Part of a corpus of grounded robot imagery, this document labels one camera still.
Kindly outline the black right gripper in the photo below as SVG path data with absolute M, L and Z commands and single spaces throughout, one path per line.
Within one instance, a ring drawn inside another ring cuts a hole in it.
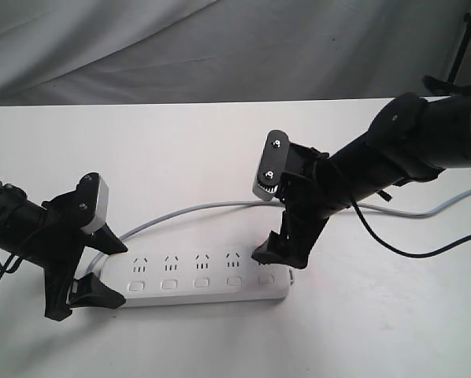
M 270 232 L 251 258 L 262 265 L 305 269 L 329 217 L 350 206 L 345 181 L 327 153 L 292 143 L 280 179 L 279 200 L 285 205 L 280 234 Z

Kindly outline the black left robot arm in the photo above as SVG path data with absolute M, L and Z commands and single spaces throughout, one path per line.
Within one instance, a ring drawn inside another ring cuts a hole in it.
M 96 172 L 75 189 L 36 205 L 27 194 L 0 180 L 0 276 L 17 271 L 22 261 L 43 270 L 45 317 L 63 321 L 75 308 L 117 309 L 125 298 L 94 273 L 75 272 L 85 248 L 105 255 L 128 248 L 106 223 L 109 188 Z

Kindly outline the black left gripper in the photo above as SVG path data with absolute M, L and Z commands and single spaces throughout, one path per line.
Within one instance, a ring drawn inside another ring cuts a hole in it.
M 107 287 L 95 274 L 73 281 L 85 241 L 77 223 L 79 199 L 75 191 L 70 191 L 42 202 L 46 209 L 44 315 L 53 321 L 71 316 L 73 308 L 117 309 L 126 303 L 121 293 Z M 87 246 L 105 255 L 128 252 L 107 224 L 87 237 Z

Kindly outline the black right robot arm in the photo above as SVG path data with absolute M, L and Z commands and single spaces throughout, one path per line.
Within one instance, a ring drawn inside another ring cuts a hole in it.
M 471 168 L 471 84 L 426 76 L 427 100 L 392 99 L 368 130 L 334 154 L 268 133 L 254 179 L 261 200 L 284 206 L 280 230 L 252 253 L 261 264 L 304 269 L 329 218 L 390 186 L 426 183 L 446 169 Z

